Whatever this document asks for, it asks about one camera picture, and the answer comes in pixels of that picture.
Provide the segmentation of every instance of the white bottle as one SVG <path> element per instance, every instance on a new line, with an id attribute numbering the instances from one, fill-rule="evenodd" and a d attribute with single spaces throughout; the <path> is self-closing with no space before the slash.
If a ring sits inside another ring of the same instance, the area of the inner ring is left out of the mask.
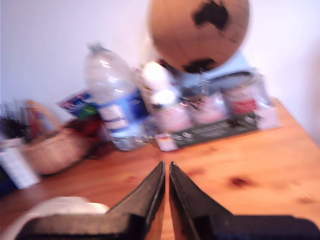
<path id="1" fill-rule="evenodd" d="M 157 91 L 172 87 L 174 76 L 160 64 L 149 61 L 142 69 L 140 89 L 149 112 L 153 112 L 150 97 Z"/>
<path id="2" fill-rule="evenodd" d="M 129 66 L 99 44 L 89 48 L 85 77 L 113 143 L 131 151 L 145 145 L 148 111 Z"/>

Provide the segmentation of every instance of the white wall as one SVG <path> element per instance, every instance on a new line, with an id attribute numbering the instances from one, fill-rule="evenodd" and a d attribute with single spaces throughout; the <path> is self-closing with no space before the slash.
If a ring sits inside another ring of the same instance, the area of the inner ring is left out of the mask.
<path id="1" fill-rule="evenodd" d="M 146 52 L 150 0 L 2 0 L 1 101 L 56 106 L 85 88 L 87 44 L 100 41 L 137 66 Z M 251 21 L 233 68 L 246 61 L 320 144 L 320 1 L 251 0 Z"/>

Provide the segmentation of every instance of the wicker basket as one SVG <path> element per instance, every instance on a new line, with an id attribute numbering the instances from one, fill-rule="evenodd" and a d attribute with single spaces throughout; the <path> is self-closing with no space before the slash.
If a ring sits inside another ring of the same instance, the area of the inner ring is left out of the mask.
<path id="1" fill-rule="evenodd" d="M 35 171 L 42 175 L 58 173 L 79 161 L 88 152 L 91 147 L 89 139 L 62 127 L 42 105 L 32 100 L 27 102 L 37 112 L 44 114 L 55 127 L 55 131 L 46 134 L 47 137 L 35 139 L 22 150 Z"/>

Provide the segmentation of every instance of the wood grain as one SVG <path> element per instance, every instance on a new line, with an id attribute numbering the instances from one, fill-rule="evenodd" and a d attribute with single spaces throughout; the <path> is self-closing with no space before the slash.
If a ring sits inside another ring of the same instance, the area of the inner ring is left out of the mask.
<path id="1" fill-rule="evenodd" d="M 175 161 L 207 194 L 234 214 L 286 214 L 320 227 L 320 150 L 277 101 L 282 127 L 224 138 L 173 152 L 149 144 L 84 160 L 0 200 L 1 231 L 25 211 L 57 196 L 81 196 L 112 207 L 159 163 Z M 174 239 L 168 191 L 163 240 Z"/>

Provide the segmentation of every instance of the bottle cap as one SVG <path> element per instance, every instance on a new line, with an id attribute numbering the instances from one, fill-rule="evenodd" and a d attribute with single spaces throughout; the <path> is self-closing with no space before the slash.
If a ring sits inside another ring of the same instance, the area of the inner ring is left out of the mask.
<path id="1" fill-rule="evenodd" d="M 110 51 L 108 49 L 103 48 L 99 42 L 97 42 L 95 44 L 89 44 L 88 48 L 94 54 L 97 54 L 97 53 L 103 52 L 103 51 Z"/>
<path id="2" fill-rule="evenodd" d="M 150 61 L 142 70 L 144 84 L 151 90 L 163 90 L 171 86 L 174 76 L 160 64 Z"/>

